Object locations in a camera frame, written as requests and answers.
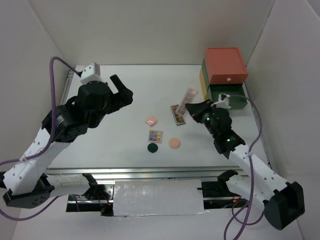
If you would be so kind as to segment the pink eyeshadow palette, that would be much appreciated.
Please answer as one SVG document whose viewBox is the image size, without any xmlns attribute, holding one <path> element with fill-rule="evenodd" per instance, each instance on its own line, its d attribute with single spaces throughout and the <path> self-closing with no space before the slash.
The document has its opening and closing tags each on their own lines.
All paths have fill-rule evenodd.
<svg viewBox="0 0 320 240">
<path fill-rule="evenodd" d="M 192 103 L 192 101 L 194 100 L 194 98 L 198 94 L 198 92 L 199 91 L 196 89 L 188 88 L 182 98 L 182 101 L 180 102 L 177 109 L 175 110 L 175 113 L 180 116 L 184 116 L 187 113 L 186 104 Z"/>
</svg>

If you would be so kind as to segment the brown eyeshadow palette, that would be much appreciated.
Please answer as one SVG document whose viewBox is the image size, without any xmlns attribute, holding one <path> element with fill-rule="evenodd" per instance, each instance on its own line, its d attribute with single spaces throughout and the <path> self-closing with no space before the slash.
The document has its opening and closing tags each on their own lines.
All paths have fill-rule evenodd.
<svg viewBox="0 0 320 240">
<path fill-rule="evenodd" d="M 179 114 L 176 113 L 177 108 L 178 108 L 178 105 L 177 105 L 177 104 L 170 106 L 170 109 L 171 109 L 171 112 L 172 112 L 172 115 L 173 115 L 175 124 L 176 124 L 177 126 L 181 126 L 181 125 L 186 124 L 186 121 L 185 121 L 184 116 L 179 115 Z"/>
</svg>

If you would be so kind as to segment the colourful square eyeshadow palette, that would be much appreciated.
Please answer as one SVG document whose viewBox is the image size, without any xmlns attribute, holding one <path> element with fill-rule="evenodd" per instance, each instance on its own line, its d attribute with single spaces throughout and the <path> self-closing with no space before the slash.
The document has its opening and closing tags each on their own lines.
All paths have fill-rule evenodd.
<svg viewBox="0 0 320 240">
<path fill-rule="evenodd" d="M 163 140 L 163 131 L 161 130 L 150 130 L 148 135 L 148 142 L 161 144 Z"/>
</svg>

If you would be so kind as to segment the red top drawer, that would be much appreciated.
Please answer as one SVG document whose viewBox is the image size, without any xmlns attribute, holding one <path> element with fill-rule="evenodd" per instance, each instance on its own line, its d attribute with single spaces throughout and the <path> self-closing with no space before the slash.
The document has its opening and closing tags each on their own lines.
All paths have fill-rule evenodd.
<svg viewBox="0 0 320 240">
<path fill-rule="evenodd" d="M 210 85 L 243 84 L 249 75 L 238 47 L 207 48 L 204 61 Z"/>
</svg>

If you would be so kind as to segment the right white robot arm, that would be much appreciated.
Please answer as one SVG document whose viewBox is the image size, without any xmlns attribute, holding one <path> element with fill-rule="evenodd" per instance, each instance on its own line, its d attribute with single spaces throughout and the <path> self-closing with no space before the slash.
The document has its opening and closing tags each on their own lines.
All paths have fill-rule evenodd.
<svg viewBox="0 0 320 240">
<path fill-rule="evenodd" d="M 283 230 L 305 213 L 302 186 L 296 181 L 290 183 L 252 153 L 232 130 L 227 109 L 215 107 L 210 100 L 185 106 L 191 117 L 208 129 L 217 152 L 248 174 L 241 177 L 236 171 L 228 170 L 220 175 L 217 189 L 221 195 L 234 193 L 251 201 L 277 230 Z"/>
</svg>

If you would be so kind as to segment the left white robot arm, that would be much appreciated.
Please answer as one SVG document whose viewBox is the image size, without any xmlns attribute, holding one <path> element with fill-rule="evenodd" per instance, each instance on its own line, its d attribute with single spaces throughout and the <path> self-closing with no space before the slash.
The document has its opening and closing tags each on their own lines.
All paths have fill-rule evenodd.
<svg viewBox="0 0 320 240">
<path fill-rule="evenodd" d="M 98 127 L 105 115 L 133 102 L 133 92 L 116 74 L 110 80 L 117 93 L 106 82 L 89 81 L 79 87 L 76 96 L 44 118 L 24 155 L 10 170 L 0 174 L 0 186 L 7 190 L 3 200 L 8 207 L 33 209 L 50 197 L 82 195 L 91 200 L 97 196 L 103 187 L 89 173 L 63 176 L 45 171 L 77 137 Z"/>
</svg>

